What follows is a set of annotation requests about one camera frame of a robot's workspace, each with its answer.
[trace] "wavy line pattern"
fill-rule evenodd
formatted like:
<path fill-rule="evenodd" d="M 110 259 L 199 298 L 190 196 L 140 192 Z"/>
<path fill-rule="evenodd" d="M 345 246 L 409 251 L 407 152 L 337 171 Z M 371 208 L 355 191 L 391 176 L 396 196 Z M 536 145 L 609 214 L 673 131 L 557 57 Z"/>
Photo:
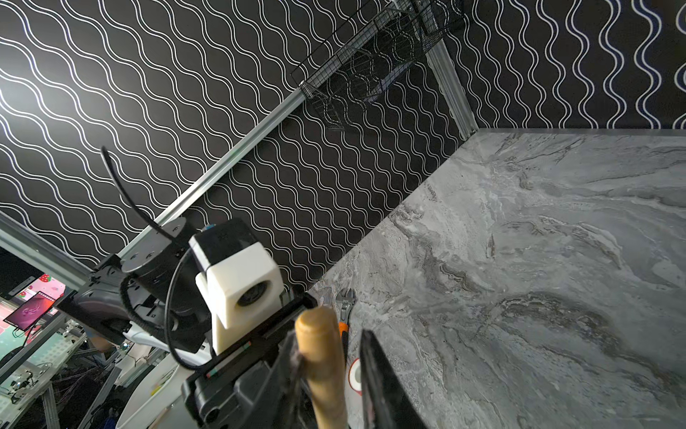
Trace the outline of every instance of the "wavy line pattern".
<path fill-rule="evenodd" d="M 681 9 L 676 13 L 674 24 L 681 33 L 686 34 L 686 3 L 684 3 L 681 6 Z M 686 93 L 686 62 L 674 72 L 674 84 L 681 92 Z M 672 122 L 672 128 L 674 129 L 678 128 L 683 130 L 686 128 L 686 106 L 684 106 L 682 110 L 685 112 Z"/>
<path fill-rule="evenodd" d="M 362 3 L 0 0 L 0 209 L 96 264 L 144 226 L 100 146 L 156 216 L 290 94 L 291 69 Z M 242 217 L 287 283 L 308 287 L 460 144 L 423 63 L 354 115 L 355 131 L 332 132 L 299 108 L 185 215 L 198 227 Z"/>
<path fill-rule="evenodd" d="M 679 3 L 474 0 L 445 42 L 480 126 L 684 128 Z"/>

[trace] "black cable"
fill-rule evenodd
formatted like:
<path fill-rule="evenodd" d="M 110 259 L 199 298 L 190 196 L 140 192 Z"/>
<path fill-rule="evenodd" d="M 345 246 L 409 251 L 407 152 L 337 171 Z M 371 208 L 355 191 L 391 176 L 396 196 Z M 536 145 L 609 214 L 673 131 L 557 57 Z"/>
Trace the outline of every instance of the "black cable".
<path fill-rule="evenodd" d="M 157 326 L 148 322 L 144 318 L 140 317 L 138 313 L 136 313 L 136 310 L 134 310 L 133 305 L 131 305 L 131 298 L 128 296 L 128 283 L 129 280 L 131 280 L 131 278 L 132 276 L 126 276 L 119 284 L 119 297 L 121 298 L 121 303 L 123 304 L 126 313 L 131 318 L 131 320 L 138 324 L 138 326 L 142 327 L 151 334 L 157 333 L 157 335 L 159 336 L 164 335 L 163 329 L 158 328 Z"/>
<path fill-rule="evenodd" d="M 202 366 L 196 366 L 196 365 L 191 365 L 189 363 L 186 363 L 181 357 L 178 355 L 178 352 L 172 345 L 172 327 L 171 327 L 171 317 L 170 314 L 172 313 L 172 297 L 174 295 L 174 289 L 176 289 L 176 282 L 178 280 L 178 276 L 181 273 L 181 268 L 183 267 L 183 264 L 188 260 L 188 258 L 191 256 L 191 249 L 188 249 L 185 251 L 181 259 L 178 260 L 178 264 L 176 265 L 176 269 L 174 270 L 173 275 L 171 276 L 171 281 L 169 282 L 169 290 L 167 291 L 167 303 L 165 304 L 165 342 L 167 343 L 167 346 L 169 347 L 169 352 L 176 361 L 176 363 L 179 364 L 180 367 L 188 369 L 189 371 L 197 371 L 198 369 L 202 368 Z"/>
<path fill-rule="evenodd" d="M 102 156 L 102 161 L 105 163 L 105 168 L 107 169 L 107 173 L 110 175 L 110 178 L 112 181 L 115 183 L 115 187 L 121 194 L 121 196 L 126 200 L 126 202 L 131 206 L 131 208 L 136 212 L 138 216 L 141 217 L 148 225 L 150 225 L 151 228 L 153 228 L 155 231 L 158 233 L 162 234 L 162 236 L 166 237 L 168 240 L 171 242 L 176 242 L 179 247 L 185 247 L 183 243 L 178 243 L 176 237 L 172 236 L 168 232 L 166 232 L 162 227 L 160 227 L 153 219 L 151 219 L 145 212 L 140 210 L 136 203 L 131 199 L 131 196 L 128 194 L 126 189 L 123 188 L 121 182 L 119 181 L 119 177 L 117 176 L 115 172 L 114 165 L 112 163 L 112 157 L 110 156 L 109 151 L 107 151 L 107 148 L 105 146 L 102 146 L 100 148 L 100 154 Z M 178 363 L 180 366 L 182 366 L 185 369 L 188 369 L 190 371 L 195 371 L 196 369 L 199 369 L 200 367 L 196 367 L 190 364 L 187 364 L 183 360 L 181 360 L 181 357 L 178 355 L 178 352 L 174 347 L 172 346 L 172 330 L 171 327 L 169 326 L 168 320 L 170 319 L 169 314 L 171 313 L 171 308 L 172 308 L 172 295 L 174 293 L 174 288 L 176 286 L 176 281 L 178 279 L 179 273 L 181 271 L 181 266 L 186 262 L 188 257 L 191 255 L 191 249 L 189 248 L 186 250 L 186 252 L 183 254 L 181 259 L 179 259 L 178 265 L 176 266 L 176 269 L 174 270 L 174 274 L 171 276 L 171 281 L 169 283 L 169 290 L 167 291 L 167 302 L 165 304 L 165 318 L 164 318 L 164 329 L 159 329 L 157 326 L 153 325 L 152 323 L 144 320 L 141 318 L 133 308 L 133 305 L 131 305 L 131 298 L 128 295 L 128 283 L 129 280 L 131 280 L 131 276 L 125 277 L 121 284 L 119 285 L 119 296 L 121 297 L 121 303 L 124 306 L 124 309 L 126 310 L 127 314 L 129 317 L 137 323 L 139 326 L 142 328 L 146 329 L 150 333 L 156 332 L 158 335 L 162 334 L 164 335 L 165 342 L 167 343 L 167 346 L 169 347 L 169 352 L 171 353 L 172 358 Z"/>
<path fill-rule="evenodd" d="M 31 326 L 29 326 L 29 329 L 24 331 L 26 333 L 26 338 L 24 338 L 24 343 L 21 345 L 22 347 L 26 346 L 26 342 L 29 340 L 29 337 L 31 336 L 31 329 L 33 329 L 37 323 L 38 321 L 33 322 Z"/>
<path fill-rule="evenodd" d="M 110 175 L 110 178 L 112 181 L 115 183 L 115 187 L 117 188 L 117 191 L 123 196 L 123 198 L 126 200 L 126 202 L 131 206 L 133 211 L 136 212 L 138 216 L 141 217 L 148 225 L 150 225 L 150 228 L 153 228 L 155 231 L 159 232 L 162 234 L 162 236 L 166 237 L 168 240 L 175 242 L 176 238 L 166 232 L 162 227 L 160 227 L 159 224 L 157 224 L 153 219 L 151 219 L 143 210 L 140 210 L 138 206 L 136 205 L 135 202 L 133 202 L 133 199 L 131 199 L 131 196 L 128 194 L 126 189 L 123 188 L 121 185 L 121 182 L 119 181 L 119 177 L 117 176 L 117 173 L 115 172 L 115 168 L 112 165 L 112 157 L 110 156 L 109 151 L 107 151 L 107 148 L 103 146 L 100 148 L 100 155 L 102 156 L 102 161 L 105 163 L 105 168 L 107 169 L 107 173 Z"/>

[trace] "gray marble tabletop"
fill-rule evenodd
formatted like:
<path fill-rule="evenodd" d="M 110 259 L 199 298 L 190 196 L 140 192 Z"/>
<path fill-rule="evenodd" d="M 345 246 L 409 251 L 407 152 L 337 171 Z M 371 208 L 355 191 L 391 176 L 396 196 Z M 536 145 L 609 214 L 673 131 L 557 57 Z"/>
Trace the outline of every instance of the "gray marble tabletop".
<path fill-rule="evenodd" d="M 685 272 L 686 139 L 478 133 L 311 292 L 429 427 L 683 428 Z"/>

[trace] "metal wire rack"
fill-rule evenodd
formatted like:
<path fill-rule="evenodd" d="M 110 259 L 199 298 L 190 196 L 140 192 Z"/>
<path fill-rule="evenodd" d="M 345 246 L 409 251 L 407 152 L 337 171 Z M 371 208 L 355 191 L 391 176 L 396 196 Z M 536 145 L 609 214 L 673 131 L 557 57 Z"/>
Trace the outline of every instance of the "metal wire rack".
<path fill-rule="evenodd" d="M 463 11 L 463 0 L 393 0 L 380 10 L 367 1 L 290 73 L 291 79 L 328 129 L 344 130 L 352 111 L 374 104 L 461 25 Z"/>

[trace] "computer screen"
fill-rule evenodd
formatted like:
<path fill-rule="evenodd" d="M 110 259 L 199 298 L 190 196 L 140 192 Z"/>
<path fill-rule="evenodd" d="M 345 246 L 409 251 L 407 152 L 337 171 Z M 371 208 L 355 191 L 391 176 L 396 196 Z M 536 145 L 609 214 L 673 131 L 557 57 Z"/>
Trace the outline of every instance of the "computer screen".
<path fill-rule="evenodd" d="M 5 322 L 25 331 L 41 318 L 55 302 L 54 298 L 38 292 L 5 318 Z"/>

